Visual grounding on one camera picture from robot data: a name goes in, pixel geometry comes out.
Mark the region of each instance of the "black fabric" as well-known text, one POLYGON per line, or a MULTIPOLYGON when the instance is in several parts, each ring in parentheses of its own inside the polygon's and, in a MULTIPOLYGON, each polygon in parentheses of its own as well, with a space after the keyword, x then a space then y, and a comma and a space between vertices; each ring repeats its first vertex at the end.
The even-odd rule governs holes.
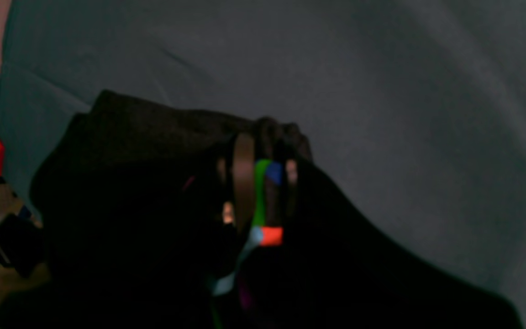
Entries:
MULTIPOLYGON (((111 92, 75 118, 34 178, 53 281, 6 300, 4 327, 211 327, 203 276, 224 236, 210 220, 223 201, 215 160, 239 131, 254 133, 259 154, 273 154, 280 140, 299 154, 298 210, 284 246, 258 250, 242 271, 271 325, 521 327, 509 302, 425 264, 371 225, 310 162, 295 125, 111 92)), ((218 301, 225 328, 253 327, 235 294, 218 301)))

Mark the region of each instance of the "gray sheet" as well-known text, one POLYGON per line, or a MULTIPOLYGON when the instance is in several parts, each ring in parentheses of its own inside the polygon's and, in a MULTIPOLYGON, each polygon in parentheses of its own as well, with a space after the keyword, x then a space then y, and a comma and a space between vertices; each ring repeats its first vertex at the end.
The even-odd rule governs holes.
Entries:
POLYGON ((20 196, 104 88, 298 122, 375 225, 526 323, 526 0, 14 1, 0 138, 20 196))

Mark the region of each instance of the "bedsheet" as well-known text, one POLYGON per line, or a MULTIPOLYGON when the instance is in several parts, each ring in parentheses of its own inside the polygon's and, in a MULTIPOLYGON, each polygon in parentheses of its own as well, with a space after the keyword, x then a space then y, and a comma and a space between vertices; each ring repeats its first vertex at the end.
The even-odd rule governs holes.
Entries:
POLYGON ((0 75, 27 200, 102 89, 295 121, 373 223, 526 323, 526 0, 31 0, 0 75))

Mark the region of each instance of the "gray fabric backdrop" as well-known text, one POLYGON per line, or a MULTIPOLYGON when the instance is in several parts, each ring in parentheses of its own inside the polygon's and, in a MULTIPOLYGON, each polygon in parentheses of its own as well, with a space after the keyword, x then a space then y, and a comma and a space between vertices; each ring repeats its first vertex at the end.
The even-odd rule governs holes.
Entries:
POLYGON ((30 0, 6 29, 23 198, 101 89, 271 115, 375 225, 526 323, 526 0, 30 0))

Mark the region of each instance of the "black cloth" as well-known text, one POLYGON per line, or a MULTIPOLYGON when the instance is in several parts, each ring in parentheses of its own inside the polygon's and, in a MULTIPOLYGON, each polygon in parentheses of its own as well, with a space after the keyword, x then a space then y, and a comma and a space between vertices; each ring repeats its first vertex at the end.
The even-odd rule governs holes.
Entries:
MULTIPOLYGON (((53 280, 8 298, 4 326, 212 327, 202 278, 222 252, 222 229, 209 220, 222 201, 216 159, 241 131, 253 133, 259 156, 280 140, 299 154, 297 215, 284 245, 244 265, 271 327, 521 327, 509 302, 378 231, 313 165, 297 126, 112 92, 73 120, 34 178, 53 280)), ((225 328, 254 327, 232 295, 222 304, 225 328)))

